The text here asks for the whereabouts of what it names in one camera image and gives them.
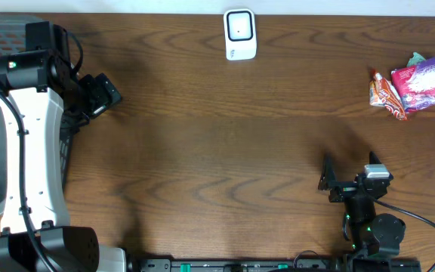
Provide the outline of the small orange snack pack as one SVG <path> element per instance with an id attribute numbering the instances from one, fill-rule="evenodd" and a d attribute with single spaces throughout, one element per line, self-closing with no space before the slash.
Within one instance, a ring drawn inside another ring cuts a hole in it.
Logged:
<path id="1" fill-rule="evenodd" d="M 378 96 L 378 89 L 375 80 L 369 83 L 369 104 L 373 107 L 384 107 L 383 102 Z"/>

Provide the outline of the orange chocolate bar wrapper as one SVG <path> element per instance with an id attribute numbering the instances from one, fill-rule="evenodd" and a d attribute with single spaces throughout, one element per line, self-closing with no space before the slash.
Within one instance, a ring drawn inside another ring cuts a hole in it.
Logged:
<path id="1" fill-rule="evenodd" d="M 375 80 L 378 89 L 378 96 L 383 102 L 384 108 L 398 120 L 406 121 L 406 111 L 401 98 L 392 83 L 376 70 L 372 71 L 372 80 Z"/>

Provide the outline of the red purple noodle packet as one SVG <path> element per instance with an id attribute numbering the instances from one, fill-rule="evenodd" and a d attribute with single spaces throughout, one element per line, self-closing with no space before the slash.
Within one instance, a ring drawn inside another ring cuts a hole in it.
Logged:
<path id="1" fill-rule="evenodd" d="M 391 78 L 407 113 L 435 105 L 435 57 L 395 69 Z"/>

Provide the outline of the teal snack wrapper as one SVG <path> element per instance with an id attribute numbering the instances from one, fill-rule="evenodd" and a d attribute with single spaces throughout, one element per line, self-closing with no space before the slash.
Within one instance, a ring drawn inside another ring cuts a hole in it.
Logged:
<path id="1" fill-rule="evenodd" d="M 425 57 L 423 57 L 418 52 L 413 52 L 412 57 L 409 59 L 409 61 L 407 63 L 407 66 L 414 66 L 414 65 L 417 65 L 417 64 L 424 62 L 424 61 L 426 61 Z"/>

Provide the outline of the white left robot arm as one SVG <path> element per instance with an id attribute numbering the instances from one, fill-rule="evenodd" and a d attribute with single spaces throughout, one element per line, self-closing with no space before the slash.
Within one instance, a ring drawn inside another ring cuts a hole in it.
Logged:
<path id="1" fill-rule="evenodd" d="M 122 97 L 104 74 L 79 77 L 74 35 L 48 21 L 25 26 L 25 50 L 0 56 L 7 191 L 0 222 L 0 271 L 132 271 L 131 256 L 102 246 L 70 223 L 60 137 L 76 133 Z"/>

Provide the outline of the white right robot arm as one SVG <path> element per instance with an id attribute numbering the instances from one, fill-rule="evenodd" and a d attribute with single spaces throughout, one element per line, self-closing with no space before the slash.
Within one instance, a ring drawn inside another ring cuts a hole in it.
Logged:
<path id="1" fill-rule="evenodd" d="M 392 258 L 400 253 L 406 225 L 394 215 L 377 214 L 375 203 L 387 194 L 393 175 L 371 152 L 369 163 L 353 181 L 336 178 L 332 158 L 325 156 L 318 189 L 329 192 L 330 202 L 342 202 L 342 232 L 353 251 L 337 260 L 342 271 L 391 271 Z"/>

